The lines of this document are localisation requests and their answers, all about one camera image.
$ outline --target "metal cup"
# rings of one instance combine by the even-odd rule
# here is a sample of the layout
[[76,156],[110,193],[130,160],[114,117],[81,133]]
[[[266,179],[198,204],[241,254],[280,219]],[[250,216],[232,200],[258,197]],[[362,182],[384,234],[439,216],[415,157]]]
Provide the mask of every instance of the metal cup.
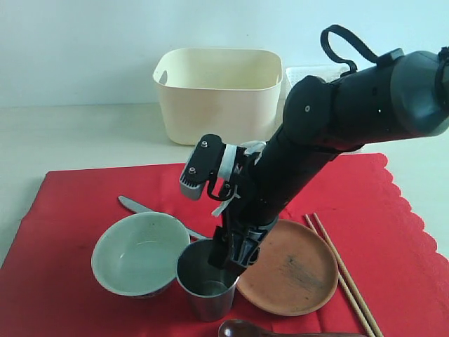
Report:
[[176,278],[187,292],[190,306],[204,322],[217,321],[231,310],[239,278],[208,264],[211,239],[191,243],[177,261]]

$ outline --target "terracotta plate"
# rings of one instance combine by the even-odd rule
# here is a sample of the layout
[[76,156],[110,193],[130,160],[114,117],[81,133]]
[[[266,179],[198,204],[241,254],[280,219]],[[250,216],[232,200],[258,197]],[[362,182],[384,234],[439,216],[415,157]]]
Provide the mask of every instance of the terracotta plate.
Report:
[[258,261],[237,283],[252,304],[282,316],[325,305],[337,288],[338,266],[326,242],[312,230],[280,220],[260,245]]

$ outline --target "knife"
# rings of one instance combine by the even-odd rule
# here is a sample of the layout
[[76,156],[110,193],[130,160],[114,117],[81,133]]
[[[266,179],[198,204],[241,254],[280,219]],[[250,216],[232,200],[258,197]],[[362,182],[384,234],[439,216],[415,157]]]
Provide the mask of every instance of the knife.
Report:
[[[119,196],[119,201],[120,204],[122,204],[123,206],[125,206],[126,209],[129,209],[130,211],[134,212],[134,213],[143,213],[143,212],[155,212],[152,209],[149,209],[146,206],[143,206],[142,204],[139,204],[138,202],[129,199],[123,195]],[[205,237],[204,235],[201,235],[197,232],[195,232],[194,230],[191,230],[190,228],[186,227],[188,233],[190,234],[191,237],[194,237],[197,240],[201,240],[201,239],[207,239],[207,237]]]

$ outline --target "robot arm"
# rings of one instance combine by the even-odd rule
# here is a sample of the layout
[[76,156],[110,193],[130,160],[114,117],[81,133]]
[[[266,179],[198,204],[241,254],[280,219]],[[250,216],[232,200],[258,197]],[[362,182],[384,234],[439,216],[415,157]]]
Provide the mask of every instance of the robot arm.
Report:
[[[357,71],[338,57],[328,35],[345,38],[373,67]],[[261,152],[226,145],[205,135],[182,172],[184,195],[227,201],[213,237],[209,263],[240,275],[257,261],[260,243],[280,212],[329,162],[368,143],[437,136],[449,127],[449,50],[436,55],[396,49],[377,57],[349,30],[333,25],[321,34],[331,60],[349,71],[330,83],[308,76],[291,89],[283,123]],[[224,183],[218,195],[218,178]]]

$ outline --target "tabletop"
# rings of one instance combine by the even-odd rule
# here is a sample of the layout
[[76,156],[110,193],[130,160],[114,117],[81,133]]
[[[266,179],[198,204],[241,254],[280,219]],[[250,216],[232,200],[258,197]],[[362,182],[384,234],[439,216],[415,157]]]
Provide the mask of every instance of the tabletop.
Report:
[[[2,108],[0,118],[0,264],[48,171],[178,163],[192,151],[170,141],[157,103]],[[446,258],[448,148],[449,131],[362,149],[388,157],[394,183]]]

